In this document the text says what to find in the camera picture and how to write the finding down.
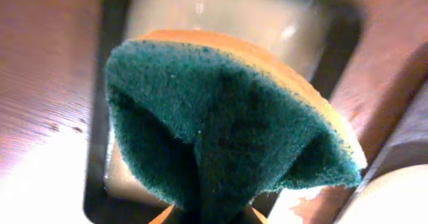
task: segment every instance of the green scouring pad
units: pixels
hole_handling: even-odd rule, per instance
[[[360,182],[366,163],[350,124],[250,43],[156,31],[114,49],[106,78],[132,174],[202,223],[228,222],[262,192]]]

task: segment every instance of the scrubbing surface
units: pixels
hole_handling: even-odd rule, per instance
[[[129,41],[106,67],[116,139],[160,198],[224,223],[282,187],[357,185],[339,134],[292,90],[211,47]]]

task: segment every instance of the wood grain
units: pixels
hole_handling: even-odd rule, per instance
[[[428,0],[358,1],[364,36],[332,104],[372,160],[399,115],[376,113],[428,40]],[[82,199],[100,0],[0,0],[0,13],[0,223],[88,223]],[[295,210],[305,223],[331,223],[348,195],[326,189]]]

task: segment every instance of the folded sponge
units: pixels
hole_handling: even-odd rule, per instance
[[[133,175],[203,223],[228,222],[264,191],[360,181],[366,163],[350,124],[250,43],[156,31],[114,49],[106,78]]]

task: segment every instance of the sponge edge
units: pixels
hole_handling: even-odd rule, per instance
[[[264,191],[359,183],[352,130],[299,75],[284,64],[277,75],[274,57],[238,39],[155,33],[117,47],[106,66],[120,151],[148,190],[225,223]]]

